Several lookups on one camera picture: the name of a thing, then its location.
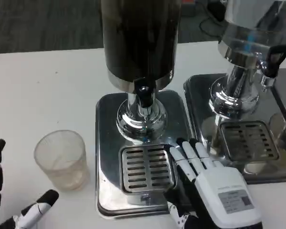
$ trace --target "white table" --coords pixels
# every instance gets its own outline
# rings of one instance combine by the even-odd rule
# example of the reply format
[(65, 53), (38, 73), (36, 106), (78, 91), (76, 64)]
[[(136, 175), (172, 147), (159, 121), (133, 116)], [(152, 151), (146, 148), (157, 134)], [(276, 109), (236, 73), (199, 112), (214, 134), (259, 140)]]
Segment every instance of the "white table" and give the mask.
[[(184, 99), (183, 83), (190, 76), (224, 73), (227, 67), (217, 42), (180, 44), (168, 89)], [(82, 191), (60, 193), (39, 229), (175, 229), (168, 215), (114, 221), (95, 210), (95, 105), (114, 92), (118, 90), (107, 78), (103, 49), (0, 54), (0, 138), (7, 142), (0, 222), (53, 188), (36, 165), (33, 151), (45, 134), (70, 129), (86, 143), (91, 180)], [(250, 189), (262, 210), (264, 227), (286, 229), (286, 183)]]

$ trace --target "black tap handle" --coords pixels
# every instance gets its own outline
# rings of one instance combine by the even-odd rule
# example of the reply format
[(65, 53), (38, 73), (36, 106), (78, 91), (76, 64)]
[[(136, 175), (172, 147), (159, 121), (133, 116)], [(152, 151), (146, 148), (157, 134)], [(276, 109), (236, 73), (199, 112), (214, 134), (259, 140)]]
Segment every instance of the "black tap handle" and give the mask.
[(147, 78), (134, 80), (134, 91), (140, 99), (140, 106), (143, 108), (153, 105), (153, 93), (155, 90), (155, 81)]
[(275, 78), (280, 68), (280, 64), (285, 60), (285, 58), (286, 44), (272, 46), (269, 49), (266, 60), (267, 67), (262, 69), (263, 74), (269, 78)]

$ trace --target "floor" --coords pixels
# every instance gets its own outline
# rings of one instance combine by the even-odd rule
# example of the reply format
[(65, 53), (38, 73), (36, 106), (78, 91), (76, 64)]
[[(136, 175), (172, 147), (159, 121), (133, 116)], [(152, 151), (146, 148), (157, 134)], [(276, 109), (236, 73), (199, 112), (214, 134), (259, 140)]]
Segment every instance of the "floor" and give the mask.
[[(99, 1), (0, 0), (0, 53), (103, 47)], [(225, 24), (208, 19), (201, 1), (183, 8), (180, 43), (218, 40), (222, 34)]]

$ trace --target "white robotic hand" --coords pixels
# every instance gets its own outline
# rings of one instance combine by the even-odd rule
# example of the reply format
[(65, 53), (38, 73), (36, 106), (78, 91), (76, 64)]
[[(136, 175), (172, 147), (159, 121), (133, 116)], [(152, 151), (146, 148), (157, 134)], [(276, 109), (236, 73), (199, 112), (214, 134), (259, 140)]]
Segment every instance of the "white robotic hand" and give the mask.
[(236, 168), (224, 167), (219, 161), (213, 161), (196, 139), (187, 142), (179, 138), (177, 144), (180, 151), (171, 145), (164, 149), (173, 158), (185, 193), (197, 214), (195, 218), (182, 208), (176, 190), (166, 191), (164, 196), (170, 214), (179, 227), (263, 228), (261, 214)]
[[(5, 146), (5, 141), (0, 139), (0, 163), (1, 153)], [(0, 166), (0, 191), (3, 184), (3, 172)], [(0, 229), (30, 229), (32, 228), (42, 216), (53, 206), (58, 199), (59, 194), (54, 190), (47, 191), (34, 204), (26, 207), (21, 211), (20, 216), (13, 216), (0, 225)]]

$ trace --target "cable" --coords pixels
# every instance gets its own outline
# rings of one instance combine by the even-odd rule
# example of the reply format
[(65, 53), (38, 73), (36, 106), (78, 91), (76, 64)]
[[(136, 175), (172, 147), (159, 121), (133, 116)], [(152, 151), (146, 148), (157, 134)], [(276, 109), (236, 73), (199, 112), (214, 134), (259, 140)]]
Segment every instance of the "cable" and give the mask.
[(203, 20), (200, 22), (200, 24), (199, 24), (199, 29), (200, 29), (200, 31), (201, 31), (202, 33), (206, 34), (207, 36), (215, 37), (215, 38), (217, 38), (218, 40), (220, 40), (221, 37), (220, 37), (219, 35), (212, 35), (212, 34), (209, 34), (208, 32), (206, 32), (206, 31), (202, 28), (202, 24), (205, 23), (205, 22), (208, 21), (208, 20), (211, 20), (215, 25), (217, 25), (217, 26), (219, 26), (219, 27), (223, 27), (223, 26), (222, 26), (221, 24), (217, 23), (216, 21), (214, 21), (214, 19), (212, 18), (211, 15), (209, 15), (207, 9), (205, 8), (205, 5), (204, 5), (202, 2), (196, 1), (196, 3), (199, 3), (199, 4), (203, 7), (205, 14), (208, 16), (208, 18), (203, 19)]
[(202, 20), (202, 21), (200, 22), (200, 24), (199, 24), (199, 29), (200, 29), (200, 31), (201, 31), (202, 33), (204, 33), (204, 34), (210, 36), (210, 37), (216, 37), (218, 40), (220, 40), (220, 39), (221, 39), (220, 36), (209, 34), (209, 33), (206, 32), (205, 30), (203, 30), (202, 24), (205, 23), (205, 22), (208, 21), (208, 20), (210, 20), (210, 18), (206, 18), (206, 19), (204, 19), (204, 20)]
[(219, 26), (219, 27), (223, 27), (222, 24), (216, 22), (216, 21), (213, 19), (213, 17), (208, 13), (207, 8), (205, 7), (205, 5), (204, 5), (202, 2), (196, 1), (196, 3), (200, 4), (200, 5), (203, 7), (204, 13), (210, 18), (210, 20), (212, 20), (212, 22), (213, 22), (215, 25), (217, 25), (217, 26)]

